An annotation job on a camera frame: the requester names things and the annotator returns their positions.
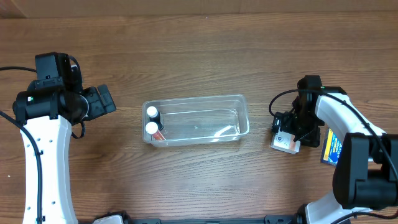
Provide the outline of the white plaster box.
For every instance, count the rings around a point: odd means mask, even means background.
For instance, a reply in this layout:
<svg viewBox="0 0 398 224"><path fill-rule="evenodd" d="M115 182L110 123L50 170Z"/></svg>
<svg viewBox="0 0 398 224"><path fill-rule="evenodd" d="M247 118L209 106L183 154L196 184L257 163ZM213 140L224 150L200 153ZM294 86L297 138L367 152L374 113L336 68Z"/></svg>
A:
<svg viewBox="0 0 398 224"><path fill-rule="evenodd" d="M296 154L300 150L300 141L294 141L294 135L279 131L273 135L271 148L290 154Z"/></svg>

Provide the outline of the blue yellow box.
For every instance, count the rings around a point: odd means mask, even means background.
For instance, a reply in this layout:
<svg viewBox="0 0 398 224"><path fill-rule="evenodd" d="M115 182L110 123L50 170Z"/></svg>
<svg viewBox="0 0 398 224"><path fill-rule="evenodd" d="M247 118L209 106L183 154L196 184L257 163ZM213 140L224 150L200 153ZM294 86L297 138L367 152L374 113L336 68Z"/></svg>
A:
<svg viewBox="0 0 398 224"><path fill-rule="evenodd" d="M343 143L337 138L336 134L328 129L323 143L320 162L336 166L341 154Z"/></svg>

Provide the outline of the black bottle white cap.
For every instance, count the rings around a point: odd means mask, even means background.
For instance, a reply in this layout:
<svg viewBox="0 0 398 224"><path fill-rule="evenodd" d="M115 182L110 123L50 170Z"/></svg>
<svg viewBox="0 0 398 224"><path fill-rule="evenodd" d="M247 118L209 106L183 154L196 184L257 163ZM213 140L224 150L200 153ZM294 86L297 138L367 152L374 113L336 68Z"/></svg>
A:
<svg viewBox="0 0 398 224"><path fill-rule="evenodd" d="M149 117L150 122L155 122L158 125L158 129L161 131L164 128L164 120L160 111L155 106L150 106L146 110L146 114Z"/></svg>

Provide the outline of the orange bottle white cap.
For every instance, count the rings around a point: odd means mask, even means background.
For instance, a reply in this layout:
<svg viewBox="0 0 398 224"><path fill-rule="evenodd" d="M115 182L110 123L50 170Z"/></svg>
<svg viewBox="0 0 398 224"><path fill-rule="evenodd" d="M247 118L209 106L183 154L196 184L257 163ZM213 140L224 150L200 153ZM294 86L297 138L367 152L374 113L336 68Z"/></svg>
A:
<svg viewBox="0 0 398 224"><path fill-rule="evenodd" d="M145 126L145 131L150 134L155 140L157 141L163 141L165 140L165 137L163 134L159 131L158 124L155 122L149 122Z"/></svg>

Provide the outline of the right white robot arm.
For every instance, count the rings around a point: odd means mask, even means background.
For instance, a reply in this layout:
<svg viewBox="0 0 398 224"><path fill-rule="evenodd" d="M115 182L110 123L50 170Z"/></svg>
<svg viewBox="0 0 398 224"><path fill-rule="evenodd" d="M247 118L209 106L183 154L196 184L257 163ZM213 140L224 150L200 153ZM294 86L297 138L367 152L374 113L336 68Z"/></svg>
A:
<svg viewBox="0 0 398 224"><path fill-rule="evenodd" d="M303 204L285 223L349 223L369 216L393 220L378 211L397 206L397 135L373 125L338 86L325 86L318 75L297 83L292 109L272 116L274 149L295 154L302 146L320 145L320 128L328 125L341 143L333 190Z"/></svg>

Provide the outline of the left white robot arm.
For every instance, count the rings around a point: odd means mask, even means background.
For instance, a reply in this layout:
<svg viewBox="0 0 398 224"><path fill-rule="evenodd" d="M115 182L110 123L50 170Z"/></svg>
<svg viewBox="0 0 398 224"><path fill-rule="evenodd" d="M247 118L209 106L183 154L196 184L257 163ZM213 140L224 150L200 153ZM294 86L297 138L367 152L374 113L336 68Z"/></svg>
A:
<svg viewBox="0 0 398 224"><path fill-rule="evenodd" d="M115 111L108 87L22 91L13 108L25 151L23 223L77 223L69 169L72 126Z"/></svg>

